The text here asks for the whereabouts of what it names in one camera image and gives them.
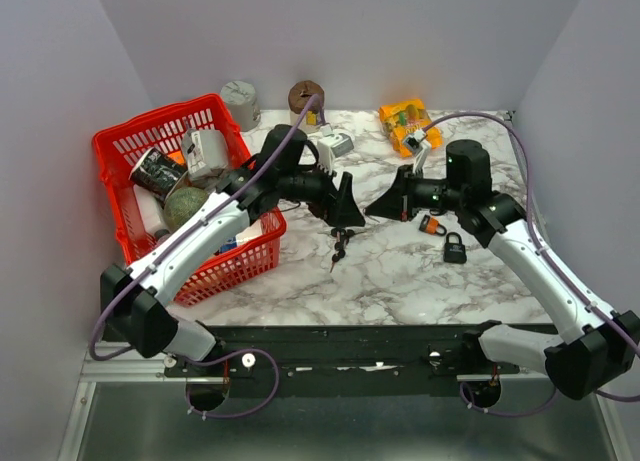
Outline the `red plastic basket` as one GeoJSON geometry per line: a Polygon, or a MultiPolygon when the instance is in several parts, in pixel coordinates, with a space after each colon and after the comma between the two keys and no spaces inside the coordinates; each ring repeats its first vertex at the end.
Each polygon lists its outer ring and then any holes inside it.
{"type": "MultiPolygon", "coordinates": [[[[149,254],[156,245],[151,232],[143,225],[129,179],[131,169],[152,147],[167,155],[177,152],[189,125],[220,131],[232,166],[238,167],[249,159],[250,151],[240,128],[217,94],[153,109],[93,137],[100,179],[116,225],[115,238],[127,265],[149,254]]],[[[274,209],[262,215],[259,223],[261,236],[209,258],[182,286],[174,302],[191,307],[276,268],[286,221],[281,212],[274,209]]]]}

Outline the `black padlock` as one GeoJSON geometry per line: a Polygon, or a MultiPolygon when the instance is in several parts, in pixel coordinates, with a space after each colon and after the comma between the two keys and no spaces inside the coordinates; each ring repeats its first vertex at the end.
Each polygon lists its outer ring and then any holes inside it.
{"type": "Polygon", "coordinates": [[[450,264],[467,262],[466,247],[459,233],[448,232],[445,237],[443,261],[450,264]]]}

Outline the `orange padlock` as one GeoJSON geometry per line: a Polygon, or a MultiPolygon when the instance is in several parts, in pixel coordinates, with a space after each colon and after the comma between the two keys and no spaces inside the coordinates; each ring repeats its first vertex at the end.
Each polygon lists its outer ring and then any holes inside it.
{"type": "Polygon", "coordinates": [[[424,215],[421,219],[419,230],[423,233],[444,237],[447,229],[433,216],[424,215]]]}

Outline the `black patterned cup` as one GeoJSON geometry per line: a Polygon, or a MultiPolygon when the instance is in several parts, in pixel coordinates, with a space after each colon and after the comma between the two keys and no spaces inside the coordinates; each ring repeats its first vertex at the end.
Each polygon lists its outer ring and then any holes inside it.
{"type": "Polygon", "coordinates": [[[132,167],[129,179],[151,192],[161,203],[184,184],[187,168],[158,148],[149,148],[132,167]]]}

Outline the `grey marbled cylinder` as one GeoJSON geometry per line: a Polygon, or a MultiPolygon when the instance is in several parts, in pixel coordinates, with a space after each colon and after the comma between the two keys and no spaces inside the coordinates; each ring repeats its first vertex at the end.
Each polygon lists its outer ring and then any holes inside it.
{"type": "Polygon", "coordinates": [[[255,87],[245,81],[230,81],[220,90],[220,97],[242,132],[256,128],[261,119],[255,87]]]}

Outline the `black mounting rail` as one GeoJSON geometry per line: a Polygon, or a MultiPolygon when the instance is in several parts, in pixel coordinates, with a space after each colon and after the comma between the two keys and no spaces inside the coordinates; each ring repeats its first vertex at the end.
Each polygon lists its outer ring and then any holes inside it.
{"type": "Polygon", "coordinates": [[[217,359],[246,349],[241,358],[199,367],[178,361],[169,378],[190,383],[229,377],[233,397],[355,397],[428,394],[454,396],[458,380],[506,377],[520,367],[490,362],[471,345],[474,325],[214,326],[217,359]]]}

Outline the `black key bunch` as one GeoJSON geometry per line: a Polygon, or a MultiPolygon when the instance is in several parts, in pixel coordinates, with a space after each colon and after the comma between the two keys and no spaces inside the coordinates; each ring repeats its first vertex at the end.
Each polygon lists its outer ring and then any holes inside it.
{"type": "Polygon", "coordinates": [[[335,243],[334,253],[331,257],[330,272],[346,256],[346,247],[354,235],[355,231],[351,228],[333,228],[331,230],[331,236],[335,238],[335,243]]]}

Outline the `orange snack bag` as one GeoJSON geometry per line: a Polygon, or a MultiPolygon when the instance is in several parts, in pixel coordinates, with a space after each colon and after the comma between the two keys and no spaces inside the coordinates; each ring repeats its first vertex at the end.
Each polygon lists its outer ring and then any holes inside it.
{"type": "Polygon", "coordinates": [[[424,103],[419,98],[381,106],[379,119],[394,151],[403,158],[413,156],[413,152],[403,144],[404,139],[431,123],[424,103]]]}

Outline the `clear plastic bottle blue label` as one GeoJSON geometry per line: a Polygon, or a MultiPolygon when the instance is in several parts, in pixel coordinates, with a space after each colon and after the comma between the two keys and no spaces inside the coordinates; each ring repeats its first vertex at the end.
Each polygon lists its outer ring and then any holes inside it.
{"type": "Polygon", "coordinates": [[[242,232],[235,235],[233,238],[230,238],[219,248],[216,254],[219,255],[228,251],[232,251],[237,247],[241,247],[246,243],[255,240],[256,238],[259,238],[262,234],[262,227],[258,222],[256,222],[242,232]]]}

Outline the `grey white carton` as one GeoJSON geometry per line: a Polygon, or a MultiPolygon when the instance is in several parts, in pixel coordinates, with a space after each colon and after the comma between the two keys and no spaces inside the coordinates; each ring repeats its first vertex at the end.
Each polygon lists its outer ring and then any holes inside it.
{"type": "Polygon", "coordinates": [[[188,129],[181,140],[188,178],[196,187],[207,187],[232,167],[223,134],[215,129],[188,129]]]}

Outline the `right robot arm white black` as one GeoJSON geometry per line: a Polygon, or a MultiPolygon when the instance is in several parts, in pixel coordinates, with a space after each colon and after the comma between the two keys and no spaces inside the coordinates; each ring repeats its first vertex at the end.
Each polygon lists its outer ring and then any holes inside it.
{"type": "Polygon", "coordinates": [[[548,335],[485,322],[466,334],[460,348],[467,370],[514,364],[546,375],[563,395],[580,400],[631,368],[638,316],[618,313],[589,293],[528,224],[524,208],[493,190],[490,157],[479,142],[447,146],[443,179],[427,179],[411,165],[399,167],[390,188],[365,212],[408,221],[421,209],[454,213],[464,231],[518,276],[557,330],[548,335]]]}

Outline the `brown lidded white jar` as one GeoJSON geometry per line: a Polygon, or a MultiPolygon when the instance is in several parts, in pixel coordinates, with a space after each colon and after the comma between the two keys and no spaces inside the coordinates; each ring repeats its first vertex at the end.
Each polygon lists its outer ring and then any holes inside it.
{"type": "Polygon", "coordinates": [[[317,131],[322,125],[325,100],[324,89],[314,81],[304,80],[297,82],[290,89],[288,94],[288,106],[291,123],[294,123],[298,119],[308,99],[314,94],[317,94],[319,96],[319,101],[311,106],[299,126],[300,130],[307,133],[317,131]]]}

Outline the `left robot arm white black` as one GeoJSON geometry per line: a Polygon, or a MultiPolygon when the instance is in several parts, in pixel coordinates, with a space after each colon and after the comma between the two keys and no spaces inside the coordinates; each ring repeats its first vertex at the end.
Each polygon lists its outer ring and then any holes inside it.
{"type": "Polygon", "coordinates": [[[230,171],[185,224],[145,257],[127,267],[109,266],[100,276],[101,323],[142,357],[159,353],[187,358],[201,376],[222,361],[215,336],[199,323],[180,321],[166,309],[186,281],[220,248],[279,201],[299,201],[332,228],[362,227],[353,177],[335,183],[319,166],[302,166],[307,135],[285,124],[272,128],[253,166],[230,171]]]}

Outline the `green melon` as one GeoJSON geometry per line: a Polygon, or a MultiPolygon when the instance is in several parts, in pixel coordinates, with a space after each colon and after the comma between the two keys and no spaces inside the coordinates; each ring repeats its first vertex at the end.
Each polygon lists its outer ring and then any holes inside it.
{"type": "Polygon", "coordinates": [[[209,194],[197,187],[186,186],[176,189],[166,198],[164,218],[170,231],[184,225],[208,200],[209,194]]]}

